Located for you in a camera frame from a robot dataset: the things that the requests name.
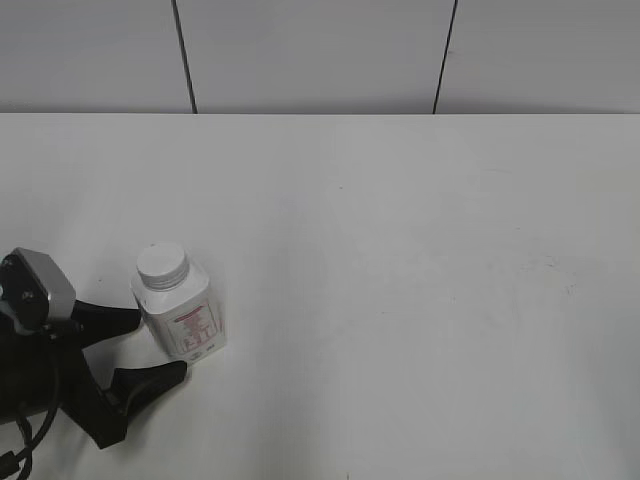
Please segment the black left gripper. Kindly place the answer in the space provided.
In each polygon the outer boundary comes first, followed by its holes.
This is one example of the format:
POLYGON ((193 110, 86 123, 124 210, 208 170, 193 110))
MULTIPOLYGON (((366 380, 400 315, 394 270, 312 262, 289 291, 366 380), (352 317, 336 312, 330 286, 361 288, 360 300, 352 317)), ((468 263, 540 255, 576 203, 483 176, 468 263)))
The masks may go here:
POLYGON ((41 413, 55 404, 104 449, 125 439, 126 418, 134 418, 185 380, 187 363, 116 368, 104 390, 94 379, 83 349, 136 331, 141 313, 77 300, 71 319, 73 329, 42 332, 37 337, 29 412, 41 413))

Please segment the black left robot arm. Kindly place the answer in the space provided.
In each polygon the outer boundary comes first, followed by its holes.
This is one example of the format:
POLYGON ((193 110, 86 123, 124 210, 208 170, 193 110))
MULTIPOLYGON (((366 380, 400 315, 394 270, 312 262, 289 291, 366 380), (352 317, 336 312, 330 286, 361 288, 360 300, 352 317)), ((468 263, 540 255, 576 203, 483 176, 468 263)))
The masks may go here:
POLYGON ((22 411, 30 416, 62 410, 104 449, 122 442, 131 421, 156 399, 181 384, 184 361, 140 369, 116 368, 103 388, 94 378, 84 350, 138 329, 137 309, 75 303, 68 335, 20 335, 1 316, 1 422, 22 411))

